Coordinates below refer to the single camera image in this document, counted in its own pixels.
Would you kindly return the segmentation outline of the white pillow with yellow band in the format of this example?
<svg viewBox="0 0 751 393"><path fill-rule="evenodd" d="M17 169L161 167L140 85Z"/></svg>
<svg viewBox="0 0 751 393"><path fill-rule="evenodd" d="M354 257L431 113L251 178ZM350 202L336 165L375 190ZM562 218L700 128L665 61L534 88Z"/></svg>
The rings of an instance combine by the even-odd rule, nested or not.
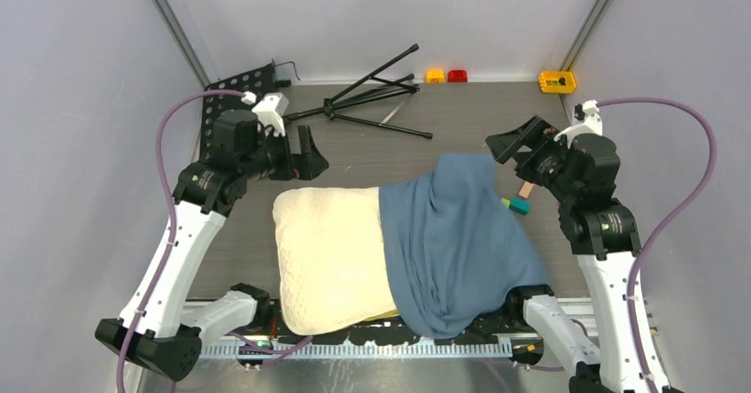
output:
<svg viewBox="0 0 751 393"><path fill-rule="evenodd" d="M293 333L322 335L398 315L378 188L287 190L272 215L283 320Z"/></svg>

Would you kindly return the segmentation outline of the blue pillowcase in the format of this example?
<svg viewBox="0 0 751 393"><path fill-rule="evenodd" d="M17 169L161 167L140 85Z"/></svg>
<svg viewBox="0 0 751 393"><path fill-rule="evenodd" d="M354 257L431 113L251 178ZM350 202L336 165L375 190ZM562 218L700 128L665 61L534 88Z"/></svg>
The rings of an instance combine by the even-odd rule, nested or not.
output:
<svg viewBox="0 0 751 393"><path fill-rule="evenodd" d="M417 335L455 337L512 289L551 282L499 198L497 168L488 154L447 153L433 171L378 191L391 295Z"/></svg>

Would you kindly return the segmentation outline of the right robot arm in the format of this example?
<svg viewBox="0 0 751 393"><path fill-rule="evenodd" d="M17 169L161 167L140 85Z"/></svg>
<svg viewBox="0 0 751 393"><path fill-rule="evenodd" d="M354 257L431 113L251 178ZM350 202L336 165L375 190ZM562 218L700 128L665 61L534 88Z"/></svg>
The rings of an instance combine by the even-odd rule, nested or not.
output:
<svg viewBox="0 0 751 393"><path fill-rule="evenodd" d="M670 392L654 347L639 277L637 222L615 198L616 145L588 125L560 130L540 117L487 137L498 163L515 162L517 176L551 192L560 228L585 277L598 333L592 341L545 285L512 289L508 325L534 329L555 355L572 392Z"/></svg>

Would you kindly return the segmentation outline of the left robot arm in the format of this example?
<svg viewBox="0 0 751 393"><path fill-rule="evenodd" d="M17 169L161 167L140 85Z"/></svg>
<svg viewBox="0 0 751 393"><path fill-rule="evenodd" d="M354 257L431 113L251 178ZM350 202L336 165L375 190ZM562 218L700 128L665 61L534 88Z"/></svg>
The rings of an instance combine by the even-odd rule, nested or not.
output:
<svg viewBox="0 0 751 393"><path fill-rule="evenodd" d="M162 243L117 318L100 320L95 338L125 361L183 380L203 347L244 328L264 333L272 320L270 295L238 283L221 298L183 311L190 287L215 236L249 181L311 181L328 169L310 127L298 127L300 151L258 112L224 112L214 124L205 157L184 168L167 197L169 219Z"/></svg>

